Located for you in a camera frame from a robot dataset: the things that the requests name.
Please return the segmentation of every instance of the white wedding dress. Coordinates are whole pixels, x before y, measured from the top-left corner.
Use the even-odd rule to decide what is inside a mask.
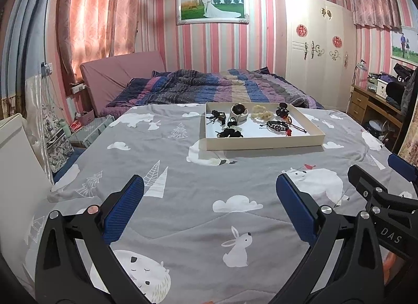
[[[208,7],[206,9],[205,17],[241,17],[241,13],[227,12],[216,8],[211,0],[208,0]]]

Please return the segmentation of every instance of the white wardrobe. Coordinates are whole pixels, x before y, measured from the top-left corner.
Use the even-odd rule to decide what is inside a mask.
[[[345,111],[356,65],[352,12],[326,0],[276,0],[276,73]]]

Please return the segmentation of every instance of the cartoon print bedsheet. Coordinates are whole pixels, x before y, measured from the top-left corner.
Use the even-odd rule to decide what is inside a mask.
[[[348,182],[353,164],[396,195],[414,194],[388,167],[389,151],[341,112],[300,109],[325,132],[323,146],[206,151],[204,111],[199,104],[150,104],[112,123],[39,204],[22,256],[28,274],[34,278],[49,212],[82,213],[138,174],[145,195],[111,247],[151,303],[264,304],[308,249],[276,195],[282,172],[343,214],[365,206]],[[85,246],[79,248],[93,284],[106,291]]]

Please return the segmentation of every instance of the white tray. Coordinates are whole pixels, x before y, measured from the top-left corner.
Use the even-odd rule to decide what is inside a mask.
[[[231,107],[234,102],[207,102],[206,103],[206,117],[212,116],[211,112],[217,110],[225,112],[228,122]],[[273,112],[279,107],[279,104],[267,102],[242,102],[242,104],[251,112],[255,105],[266,107],[267,110]],[[218,138],[217,132],[222,132],[222,124],[220,121],[211,122],[205,119],[206,126],[206,149],[207,150],[254,150],[261,148],[285,148],[285,147],[302,147],[302,146],[316,146],[322,145],[325,139],[325,134],[314,125],[308,118],[299,112],[294,106],[288,104],[289,114],[292,117],[293,124],[305,129],[308,133],[299,131],[294,127],[292,136],[287,137],[284,132],[276,132],[272,129],[260,127],[266,121],[252,119],[251,114],[245,122],[238,124],[242,129],[243,138]]]

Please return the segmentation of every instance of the blue curtain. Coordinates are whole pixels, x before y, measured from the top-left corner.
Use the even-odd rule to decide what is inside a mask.
[[[15,0],[8,21],[1,67],[3,117],[25,114],[25,80],[47,62],[45,27],[48,0]]]

